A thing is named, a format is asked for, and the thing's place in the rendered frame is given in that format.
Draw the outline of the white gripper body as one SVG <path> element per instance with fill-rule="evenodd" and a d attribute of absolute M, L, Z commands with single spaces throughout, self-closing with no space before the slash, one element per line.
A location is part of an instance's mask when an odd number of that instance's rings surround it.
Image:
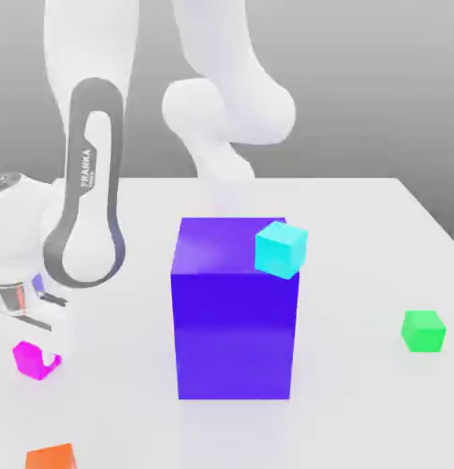
<path fill-rule="evenodd" d="M 28 342 L 54 354 L 74 353 L 73 325 L 66 316 L 35 319 L 0 312 L 0 337 L 14 344 Z"/>

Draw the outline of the small magenta cube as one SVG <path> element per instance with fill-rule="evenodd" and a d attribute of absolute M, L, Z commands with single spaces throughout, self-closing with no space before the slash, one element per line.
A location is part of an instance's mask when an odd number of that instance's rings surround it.
<path fill-rule="evenodd" d="M 44 380 L 62 363 L 59 354 L 46 360 L 44 351 L 37 345 L 22 341 L 13 348 L 17 370 L 37 381 Z"/>

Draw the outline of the small orange cube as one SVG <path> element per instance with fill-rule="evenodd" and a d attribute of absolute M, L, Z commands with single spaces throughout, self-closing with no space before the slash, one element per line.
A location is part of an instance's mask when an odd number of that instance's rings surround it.
<path fill-rule="evenodd" d="M 77 469 L 72 444 L 65 443 L 28 452 L 25 469 Z"/>

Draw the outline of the small cyan cube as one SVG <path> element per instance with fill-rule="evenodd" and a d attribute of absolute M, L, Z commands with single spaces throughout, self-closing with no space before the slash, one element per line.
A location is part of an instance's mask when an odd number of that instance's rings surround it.
<path fill-rule="evenodd" d="M 304 265 L 308 231 L 273 221 L 254 238 L 254 267 L 282 279 L 292 279 Z"/>

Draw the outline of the small green cube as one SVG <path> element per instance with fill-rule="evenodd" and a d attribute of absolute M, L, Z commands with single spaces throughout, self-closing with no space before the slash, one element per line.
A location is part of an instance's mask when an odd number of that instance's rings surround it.
<path fill-rule="evenodd" d="M 434 310 L 407 310 L 401 335 L 412 353 L 438 353 L 444 343 L 446 326 Z"/>

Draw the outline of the large purple box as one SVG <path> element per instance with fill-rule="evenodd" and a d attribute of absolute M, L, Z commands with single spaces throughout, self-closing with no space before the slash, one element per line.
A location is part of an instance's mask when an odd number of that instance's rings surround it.
<path fill-rule="evenodd" d="M 170 272 L 179 398 L 289 398 L 299 278 L 255 269 L 271 222 L 182 218 Z"/>

